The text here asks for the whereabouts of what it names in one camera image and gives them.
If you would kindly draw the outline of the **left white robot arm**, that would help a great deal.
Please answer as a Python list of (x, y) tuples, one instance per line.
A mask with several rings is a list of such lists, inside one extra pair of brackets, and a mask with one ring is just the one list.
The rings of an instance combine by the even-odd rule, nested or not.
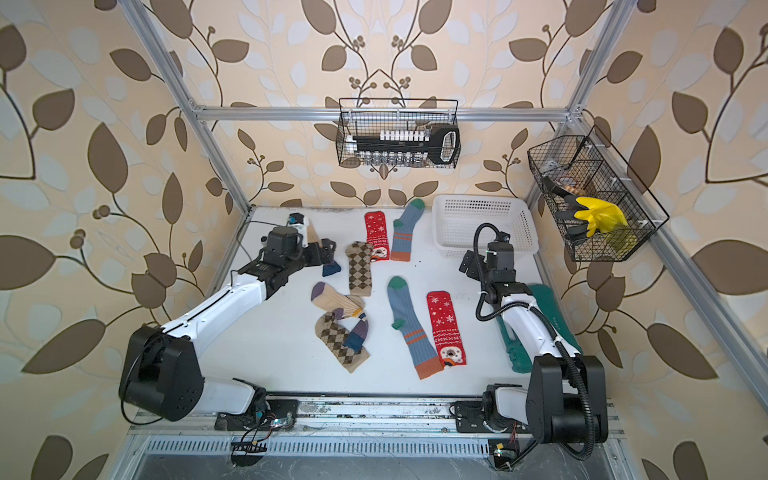
[(130, 337), (118, 389), (122, 405), (160, 420), (219, 414), (257, 428), (267, 415), (264, 388), (240, 379), (203, 376), (199, 359), (244, 314), (272, 297), (289, 277), (334, 258), (336, 244), (313, 240), (310, 227), (274, 227), (257, 257), (232, 271), (230, 281), (195, 308), (159, 327), (142, 326)]

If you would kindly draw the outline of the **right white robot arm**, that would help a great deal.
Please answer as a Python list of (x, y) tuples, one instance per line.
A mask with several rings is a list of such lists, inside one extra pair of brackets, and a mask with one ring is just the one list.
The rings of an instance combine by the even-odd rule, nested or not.
[(492, 227), (478, 227), (459, 271), (480, 283), (476, 319), (501, 319), (514, 329), (531, 372), (526, 387), (497, 383), (486, 388), (480, 404), (482, 425), (497, 433), (524, 425), (534, 445), (557, 444), (585, 461), (608, 436), (604, 367), (566, 340), (539, 308), (531, 288), (516, 280), (514, 247), (507, 233), (495, 230), (485, 252), (479, 251), (480, 233)]

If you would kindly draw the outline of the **blue striped sock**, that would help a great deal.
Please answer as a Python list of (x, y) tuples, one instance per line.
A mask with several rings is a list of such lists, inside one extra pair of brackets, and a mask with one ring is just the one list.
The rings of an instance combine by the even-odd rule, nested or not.
[(423, 200), (412, 200), (401, 216), (393, 222), (393, 240), (390, 250), (390, 258), (393, 261), (409, 262), (411, 260), (413, 231), (424, 210)]
[(407, 282), (400, 276), (392, 277), (387, 295), (393, 313), (391, 327), (401, 333), (419, 379), (442, 371), (443, 364), (416, 315)]

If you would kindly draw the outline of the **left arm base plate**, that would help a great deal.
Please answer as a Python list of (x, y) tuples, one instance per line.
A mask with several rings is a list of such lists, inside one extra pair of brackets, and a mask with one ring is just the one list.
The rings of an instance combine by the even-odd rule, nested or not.
[(297, 418), (299, 401), (266, 399), (252, 405), (245, 413), (219, 413), (214, 423), (217, 431), (251, 431), (290, 429)]

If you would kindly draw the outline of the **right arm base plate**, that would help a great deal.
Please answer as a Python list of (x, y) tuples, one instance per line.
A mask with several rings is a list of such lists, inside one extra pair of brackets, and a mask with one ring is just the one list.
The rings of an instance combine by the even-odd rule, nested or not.
[(512, 435), (527, 433), (520, 422), (488, 413), (482, 401), (463, 400), (450, 404), (449, 413), (455, 421), (455, 428), (461, 434), (495, 433)]

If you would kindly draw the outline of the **red christmas sock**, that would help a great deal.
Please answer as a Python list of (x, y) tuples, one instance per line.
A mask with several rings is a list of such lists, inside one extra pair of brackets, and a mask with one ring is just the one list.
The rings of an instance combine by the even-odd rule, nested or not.
[(382, 211), (369, 211), (364, 216), (367, 239), (372, 246), (372, 260), (385, 261), (390, 259), (390, 246), (387, 231), (386, 216)]
[(448, 367), (465, 365), (467, 357), (450, 294), (446, 291), (429, 292), (427, 306), (433, 340), (441, 362)]

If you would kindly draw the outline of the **brown argyle sock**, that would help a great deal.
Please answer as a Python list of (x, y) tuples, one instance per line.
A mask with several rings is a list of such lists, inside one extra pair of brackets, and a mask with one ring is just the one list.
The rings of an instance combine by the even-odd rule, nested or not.
[(345, 251), (349, 265), (349, 290), (352, 295), (369, 297), (372, 292), (371, 259), (373, 246), (355, 241)]
[(353, 373), (370, 358), (370, 354), (365, 348), (356, 353), (352, 348), (344, 345), (350, 331), (339, 325), (335, 315), (331, 312), (325, 312), (317, 320), (315, 334), (349, 373)]

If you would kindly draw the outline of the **beige purple sock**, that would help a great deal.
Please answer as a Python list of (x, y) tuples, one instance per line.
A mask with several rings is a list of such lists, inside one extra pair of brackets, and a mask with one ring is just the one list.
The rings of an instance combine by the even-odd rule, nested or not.
[(359, 354), (363, 349), (363, 343), (366, 340), (369, 329), (369, 322), (364, 312), (365, 303), (362, 298), (342, 295), (331, 285), (325, 282), (318, 282), (313, 286), (311, 301), (315, 306), (330, 312), (335, 320), (350, 317), (358, 318), (357, 324), (351, 330), (343, 345)]
[[(325, 255), (334, 254), (334, 258), (335, 258), (336, 250), (334, 252), (322, 252), (320, 250), (319, 242), (323, 238), (319, 237), (319, 235), (315, 230), (315, 227), (311, 224), (311, 221), (306, 216), (298, 212), (291, 213), (288, 217), (288, 225), (296, 228), (303, 237), (303, 239), (301, 240), (302, 253), (303, 253), (303, 259), (305, 261), (305, 265), (307, 267), (322, 268), (321, 258)], [(322, 276), (328, 277), (336, 273), (339, 273), (340, 271), (341, 271), (341, 266), (338, 264), (337, 270), (322, 269)]]

